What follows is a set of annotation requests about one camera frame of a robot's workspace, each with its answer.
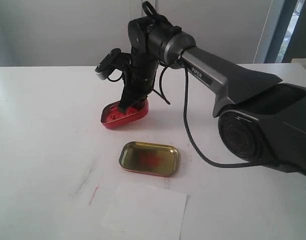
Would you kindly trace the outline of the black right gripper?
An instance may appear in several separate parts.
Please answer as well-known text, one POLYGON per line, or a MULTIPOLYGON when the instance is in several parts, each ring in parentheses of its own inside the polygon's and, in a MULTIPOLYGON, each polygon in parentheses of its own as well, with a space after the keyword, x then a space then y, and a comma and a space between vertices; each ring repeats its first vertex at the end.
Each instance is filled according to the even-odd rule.
POLYGON ((130 77, 125 80, 117 106, 120 113, 126 114, 130 108, 139 110, 142 107, 142 99, 152 91, 157 66, 158 59, 155 56, 131 47, 130 77))

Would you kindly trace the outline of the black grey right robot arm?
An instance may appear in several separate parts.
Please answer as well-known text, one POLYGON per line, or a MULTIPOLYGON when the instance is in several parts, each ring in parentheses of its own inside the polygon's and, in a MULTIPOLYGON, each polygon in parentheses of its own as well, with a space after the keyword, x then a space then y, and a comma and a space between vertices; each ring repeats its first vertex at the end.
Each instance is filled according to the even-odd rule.
POLYGON ((271 73, 246 69, 196 46, 194 38, 165 17, 128 23, 131 43, 118 111, 147 97, 158 63, 183 68, 215 94, 213 117, 225 146, 243 163, 220 168, 265 166, 306 176, 306 87, 287 84, 271 73))

